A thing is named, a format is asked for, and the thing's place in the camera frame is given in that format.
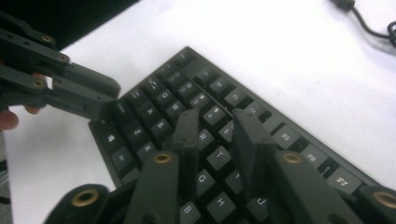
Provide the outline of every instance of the black keyboard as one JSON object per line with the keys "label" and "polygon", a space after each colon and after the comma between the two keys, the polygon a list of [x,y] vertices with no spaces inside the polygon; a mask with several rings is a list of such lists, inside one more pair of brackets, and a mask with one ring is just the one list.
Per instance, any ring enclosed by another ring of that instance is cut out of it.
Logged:
{"label": "black keyboard", "polygon": [[92,134],[116,187],[138,179],[142,161],[175,128],[178,115],[200,111],[197,200],[180,208],[180,223],[267,223],[267,201],[244,199],[229,153],[234,108],[256,115],[279,148],[301,153],[336,189],[354,194],[378,185],[263,99],[191,48],[123,95],[111,118],[90,122]]}

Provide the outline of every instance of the white table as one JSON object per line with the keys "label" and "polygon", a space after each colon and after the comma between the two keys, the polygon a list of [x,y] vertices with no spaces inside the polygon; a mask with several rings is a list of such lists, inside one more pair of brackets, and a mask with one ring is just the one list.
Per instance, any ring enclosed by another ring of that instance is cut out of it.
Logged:
{"label": "white table", "polygon": [[[395,3],[356,6],[384,33]],[[64,53],[114,77],[124,94],[185,46],[396,189],[396,50],[331,1],[144,0]],[[21,118],[6,133],[16,224],[42,223],[77,186],[114,189],[86,119],[50,106],[37,116],[12,109]]]}

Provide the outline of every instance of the black cable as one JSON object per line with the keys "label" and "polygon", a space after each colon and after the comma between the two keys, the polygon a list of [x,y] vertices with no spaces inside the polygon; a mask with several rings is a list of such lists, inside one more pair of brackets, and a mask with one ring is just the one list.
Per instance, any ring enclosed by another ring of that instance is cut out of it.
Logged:
{"label": "black cable", "polygon": [[390,41],[390,44],[396,48],[396,21],[393,21],[388,25],[388,33],[389,33],[388,35],[380,34],[378,32],[373,31],[367,26],[363,17],[359,13],[359,11],[355,8],[354,0],[331,0],[331,1],[333,1],[337,7],[341,8],[346,12],[352,10],[352,12],[355,14],[359,22],[361,23],[361,26],[367,33],[369,33],[370,35],[374,35],[376,37],[388,39]]}
{"label": "black cable", "polygon": [[380,37],[380,38],[389,39],[389,35],[383,35],[383,34],[380,34],[380,33],[377,33],[377,32],[375,32],[375,31],[371,30],[371,29],[367,26],[367,24],[366,24],[366,22],[364,21],[363,17],[361,16],[361,14],[359,13],[359,11],[358,11],[355,7],[352,8],[352,12],[353,12],[353,13],[355,14],[355,16],[358,18],[359,22],[361,23],[361,26],[363,27],[363,29],[364,29],[367,33],[369,33],[370,35],[374,35],[374,36]]}

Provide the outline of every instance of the human finger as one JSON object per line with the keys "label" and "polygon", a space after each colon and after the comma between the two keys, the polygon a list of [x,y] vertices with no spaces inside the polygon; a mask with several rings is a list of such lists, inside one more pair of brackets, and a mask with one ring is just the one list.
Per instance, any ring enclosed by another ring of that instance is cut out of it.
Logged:
{"label": "human finger", "polygon": [[0,131],[14,129],[18,123],[18,116],[13,112],[9,110],[0,112]]}

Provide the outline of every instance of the keyboard key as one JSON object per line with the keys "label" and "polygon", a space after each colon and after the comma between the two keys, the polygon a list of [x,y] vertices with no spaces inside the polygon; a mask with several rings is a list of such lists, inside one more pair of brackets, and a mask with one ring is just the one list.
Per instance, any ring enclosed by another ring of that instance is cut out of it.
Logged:
{"label": "keyboard key", "polygon": [[183,51],[179,53],[174,59],[174,64],[178,68],[184,68],[189,65],[195,59],[195,55],[189,51]]}
{"label": "keyboard key", "polygon": [[198,174],[197,181],[197,197],[198,202],[204,202],[211,196],[216,189],[216,180],[209,174],[207,170],[203,170]]}
{"label": "keyboard key", "polygon": [[232,214],[236,209],[235,204],[231,199],[222,192],[215,198],[207,207],[207,211],[216,221],[216,223],[230,223],[230,219],[233,217]]}
{"label": "keyboard key", "polygon": [[197,91],[198,89],[188,81],[177,90],[177,95],[180,100],[186,104]]}
{"label": "keyboard key", "polygon": [[148,80],[143,82],[143,88],[149,96],[153,97],[164,89],[164,85],[156,77],[150,77]]}
{"label": "keyboard key", "polygon": [[234,170],[230,175],[225,178],[224,181],[227,185],[228,191],[231,192],[230,195],[240,199],[243,195],[244,186],[239,172],[237,170]]}
{"label": "keyboard key", "polygon": [[252,199],[247,203],[248,218],[258,223],[263,223],[269,217],[267,200],[263,198]]}
{"label": "keyboard key", "polygon": [[329,158],[324,154],[322,151],[320,151],[317,147],[314,147],[312,145],[309,145],[306,147],[302,152],[301,155],[306,157],[312,165],[314,165],[315,168],[318,168],[323,162]]}
{"label": "keyboard key", "polygon": [[124,101],[119,101],[116,104],[114,108],[114,120],[124,132],[129,132],[129,129],[136,123],[134,112]]}
{"label": "keyboard key", "polygon": [[221,100],[233,88],[231,83],[225,77],[219,77],[209,86],[209,90],[217,100]]}
{"label": "keyboard key", "polygon": [[285,125],[274,134],[274,140],[283,149],[288,149],[300,137],[292,128]]}
{"label": "keyboard key", "polygon": [[207,128],[214,132],[222,127],[228,120],[227,115],[218,105],[213,106],[204,114],[204,122]]}
{"label": "keyboard key", "polygon": [[215,138],[207,129],[203,129],[198,133],[198,151],[201,158],[207,155],[215,145]]}
{"label": "keyboard key", "polygon": [[138,149],[149,140],[149,136],[140,125],[136,125],[130,132],[126,133],[126,138],[132,149]]}
{"label": "keyboard key", "polygon": [[122,179],[121,182],[123,185],[129,184],[129,183],[133,183],[135,181],[137,181],[137,179],[140,176],[140,172],[139,170],[135,167],[134,169],[132,169],[130,172],[128,172],[128,174],[126,174]]}
{"label": "keyboard key", "polygon": [[265,108],[254,101],[245,108],[245,111],[248,111],[259,118],[265,112]]}
{"label": "keyboard key", "polygon": [[157,103],[158,107],[161,110],[165,110],[165,108],[175,100],[175,96],[172,92],[170,92],[168,89],[160,92],[156,97],[155,97],[155,102]]}
{"label": "keyboard key", "polygon": [[212,106],[212,104],[211,100],[203,92],[200,92],[190,101],[190,106],[203,112]]}
{"label": "keyboard key", "polygon": [[127,147],[121,147],[118,149],[113,155],[111,155],[111,160],[120,176],[124,175],[126,168],[134,166],[134,161]]}
{"label": "keyboard key", "polygon": [[361,185],[361,181],[343,167],[334,171],[327,179],[327,183],[347,194],[352,194]]}
{"label": "keyboard key", "polygon": [[231,142],[233,141],[233,120],[220,129],[219,137],[224,146],[229,147],[231,145]]}
{"label": "keyboard key", "polygon": [[147,142],[145,145],[143,145],[141,148],[139,148],[136,151],[136,155],[139,158],[139,160],[143,163],[146,159],[146,157],[152,153],[158,151],[158,149],[154,146],[152,142]]}
{"label": "keyboard key", "polygon": [[161,144],[165,138],[172,133],[172,127],[166,119],[160,119],[151,127],[151,133],[158,144]]}
{"label": "keyboard key", "polygon": [[139,117],[149,126],[161,118],[161,113],[151,102],[145,102],[145,105],[138,111]]}
{"label": "keyboard key", "polygon": [[206,67],[203,71],[198,73],[194,80],[205,89],[218,77],[219,75],[210,67]]}
{"label": "keyboard key", "polygon": [[182,83],[186,83],[187,79],[179,72],[175,72],[165,81],[165,85],[171,90],[176,91]]}
{"label": "keyboard key", "polygon": [[224,98],[224,104],[230,111],[234,108],[245,108],[250,103],[250,101],[251,99],[247,96],[247,94],[239,89],[231,91]]}
{"label": "keyboard key", "polygon": [[187,108],[180,101],[175,101],[165,110],[165,116],[176,126],[178,116],[186,110]]}
{"label": "keyboard key", "polygon": [[125,99],[132,105],[134,110],[145,103],[149,98],[139,88],[133,88],[125,95]]}
{"label": "keyboard key", "polygon": [[224,147],[218,147],[206,158],[206,161],[208,162],[208,167],[216,177],[221,177],[233,167],[231,155]]}
{"label": "keyboard key", "polygon": [[271,133],[281,123],[282,123],[282,119],[279,116],[273,115],[273,116],[271,116],[271,118],[269,118],[262,124],[262,127],[264,127],[265,131],[267,131],[268,133]]}
{"label": "keyboard key", "polygon": [[194,203],[186,203],[180,208],[180,224],[198,224],[202,216]]}

